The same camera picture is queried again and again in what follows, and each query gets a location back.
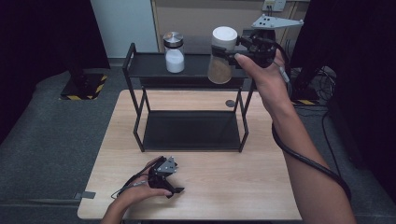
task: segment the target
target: black shelf top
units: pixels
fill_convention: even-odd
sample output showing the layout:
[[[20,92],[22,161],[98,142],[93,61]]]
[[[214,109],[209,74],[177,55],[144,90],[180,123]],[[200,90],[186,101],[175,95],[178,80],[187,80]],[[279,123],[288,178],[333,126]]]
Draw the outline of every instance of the black shelf top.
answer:
[[[210,54],[186,54],[185,68],[180,73],[166,70],[165,57],[162,53],[135,53],[129,68],[129,77],[207,77]],[[233,78],[248,78],[245,71],[235,69]]]

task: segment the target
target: white wall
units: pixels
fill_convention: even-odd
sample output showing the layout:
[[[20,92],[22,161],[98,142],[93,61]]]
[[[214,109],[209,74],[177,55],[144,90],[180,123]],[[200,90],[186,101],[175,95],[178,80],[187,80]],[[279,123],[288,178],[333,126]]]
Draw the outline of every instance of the white wall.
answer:
[[[158,52],[150,0],[91,0],[107,58],[124,58],[132,42]]]

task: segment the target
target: jar with white powder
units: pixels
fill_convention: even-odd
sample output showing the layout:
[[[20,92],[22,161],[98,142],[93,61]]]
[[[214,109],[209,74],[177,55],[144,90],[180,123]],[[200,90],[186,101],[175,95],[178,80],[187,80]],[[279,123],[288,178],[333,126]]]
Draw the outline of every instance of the jar with white powder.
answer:
[[[220,26],[213,30],[212,45],[233,50],[236,44],[238,33],[235,29],[228,26]],[[207,76],[209,80],[216,84],[224,84],[228,82],[233,75],[233,70],[228,62],[213,55],[210,56],[209,68]]]
[[[183,35],[178,32],[168,32],[163,36],[166,69],[171,73],[184,70]]]

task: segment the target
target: forearm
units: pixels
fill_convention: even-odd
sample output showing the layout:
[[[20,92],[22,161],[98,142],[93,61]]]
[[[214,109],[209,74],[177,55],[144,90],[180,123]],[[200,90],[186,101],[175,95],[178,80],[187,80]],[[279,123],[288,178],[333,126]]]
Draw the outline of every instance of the forearm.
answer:
[[[276,132],[286,146],[328,167],[289,101],[267,107]],[[356,223],[344,190],[334,180],[284,155],[294,197],[305,223]]]
[[[123,203],[121,200],[115,200],[106,210],[104,217],[102,218],[101,224],[119,224],[122,221],[122,217],[128,205]]]

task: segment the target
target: silver lid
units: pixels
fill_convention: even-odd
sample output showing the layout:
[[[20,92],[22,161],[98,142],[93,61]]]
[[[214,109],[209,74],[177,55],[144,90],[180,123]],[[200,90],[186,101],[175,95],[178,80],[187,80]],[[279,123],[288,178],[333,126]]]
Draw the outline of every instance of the silver lid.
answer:
[[[183,35],[178,32],[168,32],[163,36],[163,44],[170,49],[183,45]]]

